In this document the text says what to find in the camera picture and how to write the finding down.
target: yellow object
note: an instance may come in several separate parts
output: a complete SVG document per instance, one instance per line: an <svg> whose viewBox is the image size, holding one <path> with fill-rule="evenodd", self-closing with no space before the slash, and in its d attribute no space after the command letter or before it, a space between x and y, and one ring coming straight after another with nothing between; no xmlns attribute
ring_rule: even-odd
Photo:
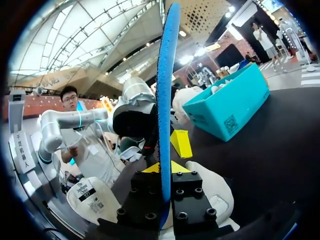
<svg viewBox="0 0 320 240"><path fill-rule="evenodd" d="M211 52L211 51L213 51L213 50L216 50L216 49L219 49L219 48L221 48L221 46L220 46L220 44L219 43L214 43L214 44L212 44L212 45L210 45L210 46L206 46L205 47L205 50L207 51L207 52Z"/></svg>
<svg viewBox="0 0 320 240"><path fill-rule="evenodd" d="M188 131L174 130L170 136L170 142L180 158L188 159L192 157L192 150L189 141Z"/></svg>
<svg viewBox="0 0 320 240"><path fill-rule="evenodd" d="M108 114L110 114L110 113L112 112L114 106L112 106L109 98L108 98L107 96L104 96L104 97L100 98L100 100L101 100L102 106L103 106L105 109L107 109Z"/></svg>
<svg viewBox="0 0 320 240"><path fill-rule="evenodd" d="M191 173L190 170L186 169L185 167L179 165L178 163L171 161L171 171L173 174L176 173ZM152 165L151 167L148 167L146 170L142 171L143 173L159 173L159 162Z"/></svg>

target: qr code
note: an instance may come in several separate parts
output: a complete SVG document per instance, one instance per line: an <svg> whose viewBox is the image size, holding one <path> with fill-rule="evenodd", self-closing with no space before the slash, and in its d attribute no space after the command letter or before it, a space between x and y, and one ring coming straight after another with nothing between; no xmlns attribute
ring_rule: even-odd
<svg viewBox="0 0 320 240"><path fill-rule="evenodd" d="M104 207L104 205L103 205L102 202L98 202L96 205L97 205L100 209L102 209L102 208Z"/></svg>
<svg viewBox="0 0 320 240"><path fill-rule="evenodd" d="M230 135L239 127L234 115L231 115L224 121L224 126Z"/></svg>

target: blue foam pad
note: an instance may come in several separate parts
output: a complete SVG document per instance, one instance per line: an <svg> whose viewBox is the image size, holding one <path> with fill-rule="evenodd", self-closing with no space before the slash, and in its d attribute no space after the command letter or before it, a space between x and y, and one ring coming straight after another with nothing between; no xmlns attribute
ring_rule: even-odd
<svg viewBox="0 0 320 240"><path fill-rule="evenodd" d="M171 82L174 70L176 48L180 25L180 4L173 3L167 14L161 38L159 58L157 64L156 100L158 110L158 154L161 166L162 196L165 205L170 206L171 198L171 164L170 164L170 108ZM163 213L166 221L169 213Z"/></svg>

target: black table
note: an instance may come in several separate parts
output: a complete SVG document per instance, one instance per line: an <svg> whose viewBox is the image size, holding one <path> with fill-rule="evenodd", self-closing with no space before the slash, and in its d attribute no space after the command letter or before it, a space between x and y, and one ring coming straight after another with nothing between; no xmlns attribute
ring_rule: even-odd
<svg viewBox="0 0 320 240"><path fill-rule="evenodd" d="M319 106L320 88L272 91L229 142L194 127L191 122L185 126L193 152L189 160L233 179L231 217L238 224L244 226L254 221L279 201L295 201L305 208L318 192ZM174 151L171 159L182 165L186 162L178 159ZM133 174L136 169L143 169L143 165L141 159L124 169L112 188L117 198L124 198L129 192L132 176L128 172Z"/></svg>

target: sign with chinese text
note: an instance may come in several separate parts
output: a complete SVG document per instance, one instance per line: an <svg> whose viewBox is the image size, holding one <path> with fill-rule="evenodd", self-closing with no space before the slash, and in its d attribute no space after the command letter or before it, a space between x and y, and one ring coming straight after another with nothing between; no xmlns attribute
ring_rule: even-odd
<svg viewBox="0 0 320 240"><path fill-rule="evenodd" d="M15 162L17 171L19 174L25 174L36 167L36 162L32 156L32 152L30 148L33 146L29 146L31 142L27 140L29 136L24 131L19 131L13 134L15 151L17 155L17 162Z"/></svg>

